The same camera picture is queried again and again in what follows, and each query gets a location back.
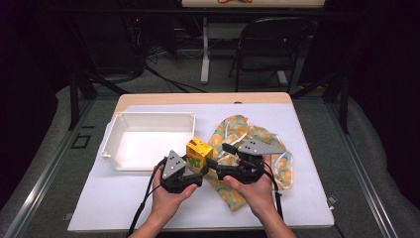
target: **desk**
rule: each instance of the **desk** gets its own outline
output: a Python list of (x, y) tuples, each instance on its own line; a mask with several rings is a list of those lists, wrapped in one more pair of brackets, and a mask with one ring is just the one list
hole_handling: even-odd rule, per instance
[[(306, 140), (286, 93), (188, 93), (126, 94), (120, 97), (116, 113), (121, 111), (193, 111), (195, 135), (207, 141), (226, 117), (243, 114), (255, 125), (277, 133), (294, 156), (294, 184), (282, 192), (284, 221), (291, 227), (329, 227), (334, 217), (310, 155)], [(105, 136), (109, 133), (108, 125)], [(117, 172), (111, 162), (100, 157), (77, 203), (69, 231), (127, 230), (145, 193), (150, 177), (140, 172)], [(151, 209), (149, 199), (139, 218), (143, 223)], [(260, 222), (245, 205), (231, 212), (219, 194), (205, 180), (193, 195), (181, 204), (164, 230), (262, 229)]]
[[(182, 7), (186, 8), (322, 8), (325, 0), (254, 0), (252, 3), (244, 3), (239, 1), (231, 1), (227, 3), (219, 3), (216, 0), (183, 0)], [(209, 24), (207, 18), (203, 19), (203, 65), (201, 68), (201, 83), (207, 84), (209, 81), (210, 58), (208, 53), (208, 29)], [(226, 29), (232, 36), (241, 35), (242, 28), (232, 27)]]

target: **yellow block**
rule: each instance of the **yellow block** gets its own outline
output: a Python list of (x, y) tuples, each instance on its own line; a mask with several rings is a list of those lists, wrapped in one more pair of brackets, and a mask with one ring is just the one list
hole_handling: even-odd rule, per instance
[(203, 173), (208, 170), (206, 157), (213, 159), (213, 148), (200, 138), (194, 137), (186, 144), (187, 165), (194, 173)]

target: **black cable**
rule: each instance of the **black cable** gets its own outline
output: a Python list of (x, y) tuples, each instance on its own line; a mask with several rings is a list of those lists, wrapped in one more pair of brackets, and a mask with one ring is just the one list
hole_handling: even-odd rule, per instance
[(132, 224), (131, 224), (131, 226), (130, 226), (130, 230), (129, 230), (129, 232), (127, 233), (127, 237), (130, 237), (132, 234), (133, 234), (133, 232), (134, 232), (134, 228), (136, 227), (136, 224), (137, 224), (137, 221), (139, 220), (139, 217), (140, 217), (140, 214), (142, 213), (142, 211), (143, 211), (143, 209), (145, 209), (145, 206), (146, 206), (146, 201), (148, 200), (148, 197), (158, 188), (158, 187), (160, 187), (160, 185), (159, 186), (157, 186), (157, 187), (155, 187), (151, 192), (149, 192), (150, 190), (151, 190), (151, 186), (152, 186), (152, 182), (153, 182), (153, 180), (154, 180), (154, 177), (155, 177), (155, 174), (157, 173), (157, 171), (158, 171), (158, 168), (161, 166), (161, 165), (164, 165), (166, 163), (166, 158), (165, 159), (163, 159), (163, 160), (161, 160), (158, 164), (157, 164), (157, 166), (155, 167), (155, 169), (154, 169), (154, 171), (152, 172), (152, 175), (151, 175), (151, 179), (149, 180), (149, 184), (148, 184), (148, 188), (146, 189), (146, 193), (145, 193), (145, 197), (143, 198), (143, 201), (142, 201), (142, 203), (140, 204), (140, 206), (139, 206), (139, 208), (137, 209), (137, 211), (136, 211), (136, 214), (134, 215), (134, 217), (133, 217), (133, 221), (132, 221)]
[(187, 89), (183, 88), (182, 86), (189, 87), (189, 88), (201, 91), (201, 92), (207, 92), (207, 91), (202, 90), (200, 88), (197, 88), (197, 87), (194, 87), (194, 86), (190, 86), (190, 85), (187, 85), (187, 84), (184, 84), (184, 83), (181, 83), (181, 82), (177, 82), (177, 81), (173, 81), (173, 80), (170, 80), (168, 78), (165, 78), (162, 75), (160, 75), (158, 72), (156, 72), (154, 69), (149, 67), (147, 63), (145, 63), (145, 69), (148, 70), (149, 72), (151, 72), (152, 74), (154, 74), (155, 76), (160, 77), (161, 79), (165, 80), (166, 82), (174, 85), (175, 87), (177, 87), (182, 92), (189, 93), (189, 91)]
[(334, 226), (336, 227), (337, 231), (340, 233), (340, 236), (341, 236), (342, 238), (344, 238), (344, 234), (343, 234), (343, 232), (341, 231), (341, 229), (340, 229), (339, 225), (337, 225), (337, 223), (336, 223), (336, 222), (334, 222)]
[(123, 82), (128, 82), (131, 80), (136, 79), (137, 77), (139, 77), (140, 75), (142, 75), (143, 71), (135, 71), (133, 73), (131, 73), (129, 76), (127, 77), (123, 77), (123, 78), (118, 78), (118, 79), (107, 79), (109, 82), (112, 82), (114, 84), (118, 84), (118, 83), (123, 83)]
[(166, 83), (167, 88), (169, 88), (169, 91), (170, 91), (171, 93), (173, 93), (173, 90), (172, 90), (172, 88), (170, 87), (169, 82), (167, 82), (166, 80), (164, 80), (164, 83)]
[(281, 209), (281, 200), (280, 200), (281, 193), (278, 192), (278, 185), (274, 179), (274, 174), (272, 173), (271, 167), (266, 162), (264, 162), (264, 164), (269, 168), (269, 171), (271, 172), (270, 174), (266, 170), (263, 170), (263, 173), (266, 174), (269, 177), (269, 179), (271, 179), (272, 184), (274, 185), (274, 190), (275, 190), (274, 197), (275, 197), (275, 204), (277, 205), (277, 212), (280, 215), (281, 219), (283, 219), (283, 211)]
[(148, 50), (148, 60), (154, 64), (158, 63), (158, 48), (157, 46), (151, 46)]

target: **table leg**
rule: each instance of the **table leg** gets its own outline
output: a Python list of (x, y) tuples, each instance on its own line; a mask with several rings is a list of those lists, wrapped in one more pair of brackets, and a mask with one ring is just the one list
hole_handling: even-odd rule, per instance
[(201, 83), (207, 84), (209, 82), (209, 39), (207, 35), (207, 18), (203, 19), (203, 65), (201, 67)]

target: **white table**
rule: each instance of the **white table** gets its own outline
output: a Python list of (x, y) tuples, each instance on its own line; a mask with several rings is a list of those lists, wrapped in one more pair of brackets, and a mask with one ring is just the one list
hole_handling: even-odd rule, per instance
[[(284, 221), (291, 227), (330, 227), (334, 217), (309, 152), (290, 97), (285, 93), (190, 93), (123, 95), (115, 113), (195, 112), (195, 135), (207, 141), (225, 118), (242, 114), (254, 125), (277, 133), (293, 153), (294, 182), (282, 192)], [(110, 125), (104, 138), (109, 133)], [(121, 231), (130, 227), (143, 200), (150, 177), (148, 173), (117, 172), (100, 152), (89, 174), (69, 231)], [(139, 218), (143, 223), (150, 213), (152, 199)], [(219, 194), (205, 180), (193, 195), (183, 202), (165, 230), (220, 230), (262, 228), (245, 205), (231, 212)]]

